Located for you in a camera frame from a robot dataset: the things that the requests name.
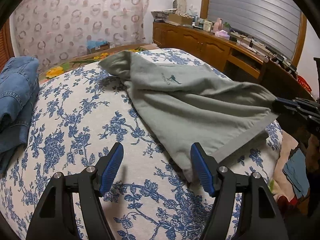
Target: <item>garment logo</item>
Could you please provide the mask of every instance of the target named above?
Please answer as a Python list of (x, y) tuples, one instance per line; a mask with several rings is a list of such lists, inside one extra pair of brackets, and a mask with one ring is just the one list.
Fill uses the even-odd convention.
[(174, 75), (172, 75), (170, 78), (166, 78), (163, 73), (161, 73), (161, 75), (162, 75), (163, 81), (166, 82), (168, 85), (170, 85), (170, 84), (173, 83), (173, 82), (176, 83), (176, 84), (178, 84), (178, 85), (181, 85), (181, 84), (182, 84), (182, 83), (179, 83), (179, 82), (176, 80), (176, 78), (175, 78)]

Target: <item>floral blanket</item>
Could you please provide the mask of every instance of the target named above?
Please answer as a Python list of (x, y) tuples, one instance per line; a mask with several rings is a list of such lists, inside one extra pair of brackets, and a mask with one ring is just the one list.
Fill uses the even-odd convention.
[[(178, 49), (138, 52), (161, 63), (203, 64)], [(221, 78), (227, 78), (213, 69)], [(258, 171), (271, 180), (279, 157), (282, 131), (275, 121), (266, 131), (223, 161), (233, 172)], [(0, 211), (12, 229), (25, 239), (32, 213), (50, 177), (57, 171), (78, 173), (107, 155), (115, 142), (124, 146), (124, 159), (111, 190), (101, 198), (116, 239), (199, 239), (214, 199), (200, 184), (188, 184), (163, 146), (133, 108), (125, 87), (98, 68), (81, 66), (41, 85), (26, 149), (19, 148), (0, 178)], [(86, 231), (74, 194), (79, 235)], [(227, 239), (237, 228), (241, 194)]]

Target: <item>window blind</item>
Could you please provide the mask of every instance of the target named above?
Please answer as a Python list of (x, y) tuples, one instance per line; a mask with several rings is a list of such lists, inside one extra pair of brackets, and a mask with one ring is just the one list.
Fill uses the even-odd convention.
[(293, 57), (300, 24), (293, 0), (209, 0), (208, 19), (217, 18)]

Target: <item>blue floral pattern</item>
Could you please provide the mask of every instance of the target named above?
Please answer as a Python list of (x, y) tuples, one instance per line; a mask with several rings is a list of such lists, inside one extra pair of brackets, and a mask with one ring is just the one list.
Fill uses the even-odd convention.
[[(203, 62), (178, 49), (139, 52), (159, 63)], [(222, 78), (227, 78), (212, 69)], [(275, 121), (266, 131), (225, 160), (234, 172), (258, 171), (268, 181), (282, 143)], [(41, 85), (33, 111), (28, 145), (19, 148), (0, 178), (0, 211), (25, 239), (44, 188), (56, 171), (82, 171), (109, 153), (115, 142), (124, 145), (124, 159), (111, 190), (101, 198), (116, 239), (199, 239), (214, 199), (200, 185), (188, 184), (182, 171), (145, 126), (121, 81), (88, 64)], [(76, 224), (87, 238), (81, 206), (74, 194)], [(236, 231), (241, 194), (236, 194), (227, 239)]]

